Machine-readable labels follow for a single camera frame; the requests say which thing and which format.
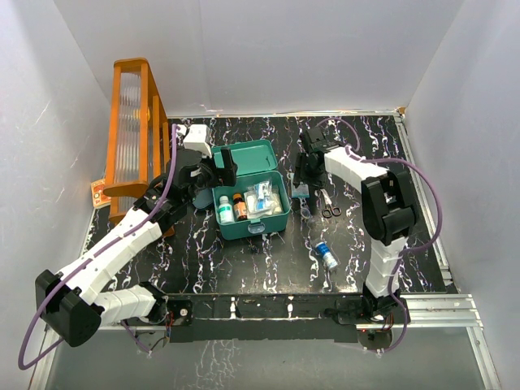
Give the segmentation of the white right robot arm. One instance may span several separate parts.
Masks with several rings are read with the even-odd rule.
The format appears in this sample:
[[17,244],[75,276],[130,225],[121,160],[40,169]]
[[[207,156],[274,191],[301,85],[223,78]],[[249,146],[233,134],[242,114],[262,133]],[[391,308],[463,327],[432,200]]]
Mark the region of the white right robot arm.
[[319,128],[300,135],[293,183],[317,189],[331,174],[361,194],[362,222],[370,236],[370,267],[362,290],[362,315],[378,323],[402,304],[396,273],[408,237],[418,222],[407,171],[394,172],[355,154],[352,147],[327,137]]

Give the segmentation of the brown orange-cap bottle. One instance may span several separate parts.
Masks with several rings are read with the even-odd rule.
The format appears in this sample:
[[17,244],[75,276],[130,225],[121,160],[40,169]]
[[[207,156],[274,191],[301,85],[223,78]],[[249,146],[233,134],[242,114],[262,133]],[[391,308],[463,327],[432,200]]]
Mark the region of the brown orange-cap bottle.
[[235,193],[232,196],[233,200],[233,210],[235,215],[235,220],[237,222],[244,221],[248,218],[247,215],[247,205],[241,193]]

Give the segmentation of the clear bag blue item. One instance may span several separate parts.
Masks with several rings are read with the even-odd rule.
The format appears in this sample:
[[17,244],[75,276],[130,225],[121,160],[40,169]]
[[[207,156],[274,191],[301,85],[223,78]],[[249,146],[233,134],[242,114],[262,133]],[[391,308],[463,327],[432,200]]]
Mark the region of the clear bag blue item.
[[245,202],[249,215],[260,215],[267,213],[272,184],[270,180],[264,180],[249,187],[245,192]]

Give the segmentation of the teal medicine box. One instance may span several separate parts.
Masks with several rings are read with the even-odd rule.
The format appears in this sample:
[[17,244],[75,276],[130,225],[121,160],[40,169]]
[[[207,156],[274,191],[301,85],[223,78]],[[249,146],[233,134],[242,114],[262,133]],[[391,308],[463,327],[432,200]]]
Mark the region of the teal medicine box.
[[217,167],[224,166],[223,150],[237,165],[236,184],[213,189],[217,223],[224,239],[282,232],[290,201],[278,160],[268,140],[247,141],[212,149]]

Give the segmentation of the white blue bandage roll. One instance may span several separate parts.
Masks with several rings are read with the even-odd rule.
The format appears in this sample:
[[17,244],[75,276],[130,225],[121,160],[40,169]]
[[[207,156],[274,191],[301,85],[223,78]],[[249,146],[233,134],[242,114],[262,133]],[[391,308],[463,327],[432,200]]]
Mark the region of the white blue bandage roll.
[[318,255],[323,260],[323,264],[328,271],[334,271],[338,267],[338,261],[324,241],[314,245]]

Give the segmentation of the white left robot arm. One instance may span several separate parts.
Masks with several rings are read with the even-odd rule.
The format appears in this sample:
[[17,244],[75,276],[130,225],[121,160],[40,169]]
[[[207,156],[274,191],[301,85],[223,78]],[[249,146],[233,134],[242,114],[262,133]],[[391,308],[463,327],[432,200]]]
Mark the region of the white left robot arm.
[[161,323],[167,316],[167,298],[150,282],[115,292],[103,289],[146,246],[171,230],[200,192],[236,184],[237,171],[228,147],[214,157],[178,149],[167,171],[150,182],[90,251],[56,274],[45,270],[37,277],[39,317],[71,347],[82,345],[106,324],[132,318]]

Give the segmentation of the white medicine bottle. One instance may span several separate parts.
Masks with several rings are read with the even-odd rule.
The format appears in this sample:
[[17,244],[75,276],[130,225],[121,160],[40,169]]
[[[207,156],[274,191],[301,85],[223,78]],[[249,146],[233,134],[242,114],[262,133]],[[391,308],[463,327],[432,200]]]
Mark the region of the white medicine bottle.
[[233,207],[225,195],[219,198],[218,215],[221,224],[229,224],[235,221]]

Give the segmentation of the teal wipe packet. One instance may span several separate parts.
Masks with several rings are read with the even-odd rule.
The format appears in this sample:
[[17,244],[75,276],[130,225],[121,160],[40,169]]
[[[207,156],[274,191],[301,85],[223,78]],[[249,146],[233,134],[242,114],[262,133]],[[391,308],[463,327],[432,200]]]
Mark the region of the teal wipe packet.
[[288,174],[290,183],[291,198],[306,199],[310,197],[310,191],[307,184],[299,184],[297,187],[294,183],[294,174],[290,172]]

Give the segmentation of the dark teal tray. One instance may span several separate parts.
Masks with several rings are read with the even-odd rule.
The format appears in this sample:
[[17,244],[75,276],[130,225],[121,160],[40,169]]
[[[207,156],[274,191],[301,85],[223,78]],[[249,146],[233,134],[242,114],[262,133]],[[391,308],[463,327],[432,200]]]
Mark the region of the dark teal tray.
[[206,210],[214,204],[211,188],[202,190],[193,200],[193,206],[197,210]]

